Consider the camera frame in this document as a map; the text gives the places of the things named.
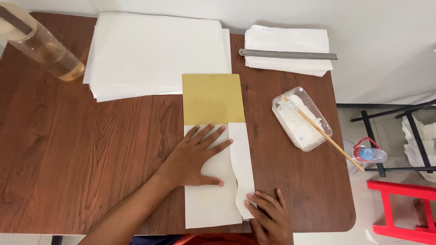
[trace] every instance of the wooden brush handle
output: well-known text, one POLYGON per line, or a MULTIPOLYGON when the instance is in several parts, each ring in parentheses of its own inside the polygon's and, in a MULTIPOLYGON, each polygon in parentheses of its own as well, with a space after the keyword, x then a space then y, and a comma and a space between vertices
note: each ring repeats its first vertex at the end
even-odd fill
POLYGON ((304 112, 301 110, 297 110, 298 114, 300 114, 308 123, 310 123, 320 134, 322 134, 336 149, 338 149, 342 155, 344 155, 350 162, 352 162, 360 171, 365 172, 365 169, 363 169, 356 161, 354 161, 340 146, 336 144, 322 129, 316 125, 304 112))

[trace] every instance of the wooden table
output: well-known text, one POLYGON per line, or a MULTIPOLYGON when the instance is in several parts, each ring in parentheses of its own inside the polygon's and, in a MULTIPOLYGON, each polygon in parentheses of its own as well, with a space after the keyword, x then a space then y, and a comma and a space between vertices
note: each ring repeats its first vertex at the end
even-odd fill
MULTIPOLYGON (((32 15, 87 60, 96 18, 32 15)), ((345 158, 328 143, 308 153, 297 149, 271 111, 273 98, 302 86, 342 146, 330 72, 320 78, 248 68, 237 53, 244 36, 230 39, 256 189, 284 192, 295 232, 349 230, 356 216, 345 158)), ((87 85, 59 81, 8 44, 0 59, 0 232, 85 234, 151 177, 182 136, 181 95, 96 103, 87 85)), ((140 234, 244 231, 184 224, 179 187, 140 234)))

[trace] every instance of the stack of white paper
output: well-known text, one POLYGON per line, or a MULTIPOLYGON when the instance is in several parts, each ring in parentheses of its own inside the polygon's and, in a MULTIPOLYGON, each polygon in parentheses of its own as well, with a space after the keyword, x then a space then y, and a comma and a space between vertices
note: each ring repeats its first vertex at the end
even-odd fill
POLYGON ((83 83, 102 102, 181 94, 182 74, 231 72, 230 34, 217 20, 106 12, 83 83))
MULTIPOLYGON (((327 30, 284 29, 252 25, 245 32, 245 49, 328 53, 327 30)), ((330 60, 245 57, 245 65, 278 71, 289 71, 322 77, 333 70, 330 60)))

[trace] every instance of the metal ruler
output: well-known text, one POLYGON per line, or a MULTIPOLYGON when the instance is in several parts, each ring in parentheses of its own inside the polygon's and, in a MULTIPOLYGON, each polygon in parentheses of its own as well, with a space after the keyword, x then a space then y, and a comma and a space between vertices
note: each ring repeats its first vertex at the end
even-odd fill
POLYGON ((269 58, 289 58, 289 59, 313 59, 313 60, 336 60, 336 54, 329 53, 307 53, 307 52, 281 52, 243 49, 239 50, 241 56, 256 56, 269 58))

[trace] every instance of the white wall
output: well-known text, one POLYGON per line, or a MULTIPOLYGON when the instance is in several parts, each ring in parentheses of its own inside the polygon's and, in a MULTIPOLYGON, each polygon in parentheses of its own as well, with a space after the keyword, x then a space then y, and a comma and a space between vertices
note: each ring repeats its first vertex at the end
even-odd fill
POLYGON ((338 103, 414 104, 436 99, 434 0, 9 0, 30 10, 102 11, 221 20, 232 33, 252 24, 328 30, 337 53, 338 103))

